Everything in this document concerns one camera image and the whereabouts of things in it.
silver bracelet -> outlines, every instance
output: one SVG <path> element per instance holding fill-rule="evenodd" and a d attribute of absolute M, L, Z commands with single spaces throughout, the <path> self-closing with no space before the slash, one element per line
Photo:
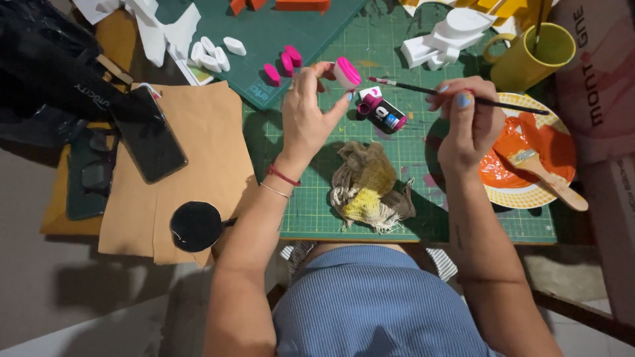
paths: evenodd
<path fill-rule="evenodd" d="M 290 198 L 291 198 L 291 196 L 287 196 L 287 195 L 283 194 L 282 192 L 278 192 L 278 191 L 276 191 L 276 190 L 272 189 L 271 187 L 269 187 L 269 186 L 267 186 L 267 185 L 263 184 L 262 182 L 260 183 L 260 185 L 261 185 L 261 186 L 263 186 L 263 187 L 265 187 L 266 189 L 268 189 L 268 190 L 270 190 L 270 191 L 273 191 L 273 192 L 275 192 L 275 193 L 279 194 L 280 196 L 284 196 L 284 197 L 286 197 L 286 199 L 290 199 Z"/>

red string bracelet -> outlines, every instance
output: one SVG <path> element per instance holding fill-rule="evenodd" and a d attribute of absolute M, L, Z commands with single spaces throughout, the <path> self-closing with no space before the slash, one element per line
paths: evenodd
<path fill-rule="evenodd" d="M 275 176 L 278 176 L 279 178 L 289 182 L 291 185 L 294 185 L 295 187 L 298 187 L 300 185 L 300 181 L 295 182 L 294 180 L 288 178 L 287 176 L 284 176 L 280 171 L 276 170 L 276 167 L 273 164 L 269 165 L 269 167 L 265 170 L 265 174 L 267 175 L 274 174 Z"/>

mug handle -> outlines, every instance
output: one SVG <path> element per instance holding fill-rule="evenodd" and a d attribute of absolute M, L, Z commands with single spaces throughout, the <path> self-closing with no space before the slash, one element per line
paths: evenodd
<path fill-rule="evenodd" d="M 498 61 L 498 59 L 500 58 L 500 56 L 495 56 L 492 55 L 490 53 L 490 47 L 496 43 L 497 41 L 513 41 L 516 39 L 516 35 L 514 34 L 498 34 L 494 37 L 492 37 L 489 41 L 487 41 L 487 44 L 485 44 L 485 49 L 483 50 L 483 58 L 485 58 L 485 60 L 491 64 L 495 64 L 496 61 Z"/>

person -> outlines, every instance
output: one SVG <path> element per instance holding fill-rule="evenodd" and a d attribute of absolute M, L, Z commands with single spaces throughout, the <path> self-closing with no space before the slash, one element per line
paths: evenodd
<path fill-rule="evenodd" d="M 352 100 L 346 93 L 331 111 L 318 108 L 319 80 L 333 80 L 332 69 L 330 62 L 303 68 L 286 94 L 284 145 L 274 167 L 289 180 L 300 179 Z M 450 120 L 438 155 L 450 249 L 467 305 L 398 245 L 322 244 L 272 314 L 265 268 L 294 186 L 268 175 L 216 262 L 204 356 L 562 357 L 479 179 L 478 164 L 505 114 L 475 105 L 474 96 L 497 101 L 496 89 L 469 77 L 444 81 L 437 90 L 441 94 L 426 101 Z"/>

hand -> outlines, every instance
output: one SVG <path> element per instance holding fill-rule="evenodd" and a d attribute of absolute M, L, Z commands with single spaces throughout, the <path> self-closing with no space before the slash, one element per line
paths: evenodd
<path fill-rule="evenodd" d="M 320 62 L 303 68 L 294 76 L 293 90 L 289 91 L 282 107 L 284 146 L 276 160 L 281 165 L 292 166 L 289 175 L 299 175 L 318 153 L 335 125 L 346 113 L 353 93 L 345 93 L 331 110 L 322 114 L 318 108 L 318 91 L 324 91 L 319 78 L 335 80 L 332 62 Z M 282 168 L 280 172 L 287 175 Z"/>
<path fill-rule="evenodd" d="M 437 86 L 442 95 L 426 98 L 429 110 L 441 108 L 450 120 L 450 132 L 439 148 L 439 163 L 446 175 L 463 177 L 478 173 L 478 165 L 491 149 L 505 125 L 501 108 L 474 103 L 474 96 L 498 102 L 492 82 L 474 76 L 444 81 Z"/>

